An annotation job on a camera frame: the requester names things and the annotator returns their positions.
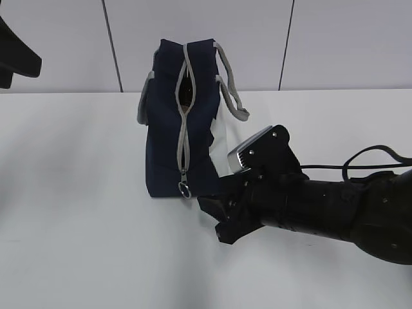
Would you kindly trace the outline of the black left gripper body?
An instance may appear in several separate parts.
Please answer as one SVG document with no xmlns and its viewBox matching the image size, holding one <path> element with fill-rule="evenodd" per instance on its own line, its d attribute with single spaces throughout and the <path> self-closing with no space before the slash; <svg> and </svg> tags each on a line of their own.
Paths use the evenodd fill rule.
<svg viewBox="0 0 412 309">
<path fill-rule="evenodd" d="M 1 89 L 10 89 L 14 74 L 37 78 L 42 59 L 1 18 Z"/>
</svg>

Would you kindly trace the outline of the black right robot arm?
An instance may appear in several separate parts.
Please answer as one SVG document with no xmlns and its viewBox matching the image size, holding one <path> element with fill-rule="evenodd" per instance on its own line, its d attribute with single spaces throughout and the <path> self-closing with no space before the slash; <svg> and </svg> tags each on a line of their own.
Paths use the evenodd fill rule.
<svg viewBox="0 0 412 309">
<path fill-rule="evenodd" d="M 311 180 L 292 152 L 284 126 L 268 126 L 229 155 L 232 174 L 216 195 L 200 196 L 200 209 L 217 221 L 220 242 L 233 244 L 265 226 L 337 239 L 395 264 L 411 264 L 411 171 L 374 165 L 339 182 Z"/>
</svg>

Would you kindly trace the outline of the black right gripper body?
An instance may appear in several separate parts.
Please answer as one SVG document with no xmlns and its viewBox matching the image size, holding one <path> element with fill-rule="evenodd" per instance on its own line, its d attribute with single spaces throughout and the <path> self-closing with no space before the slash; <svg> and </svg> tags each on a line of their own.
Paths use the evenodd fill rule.
<svg viewBox="0 0 412 309">
<path fill-rule="evenodd" d="M 262 215 L 280 215 L 289 191 L 308 179 L 289 146 L 290 134 L 285 126 L 275 125 L 274 132 L 264 145 L 273 147 L 274 166 L 263 166 L 220 178 L 215 195 L 234 199 L 230 220 L 258 220 Z"/>
</svg>

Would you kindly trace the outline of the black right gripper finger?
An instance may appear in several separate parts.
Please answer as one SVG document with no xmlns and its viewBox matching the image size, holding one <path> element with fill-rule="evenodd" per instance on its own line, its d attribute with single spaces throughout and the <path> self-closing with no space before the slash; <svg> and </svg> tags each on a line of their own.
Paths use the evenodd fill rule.
<svg viewBox="0 0 412 309">
<path fill-rule="evenodd" d="M 227 195 L 208 195 L 197 197 L 200 209 L 219 222 L 229 221 L 232 217 L 234 199 Z"/>
<path fill-rule="evenodd" d="M 229 220 L 219 222 L 215 226 L 215 231 L 219 242 L 233 245 L 237 240 L 263 227 L 258 220 Z"/>
</svg>

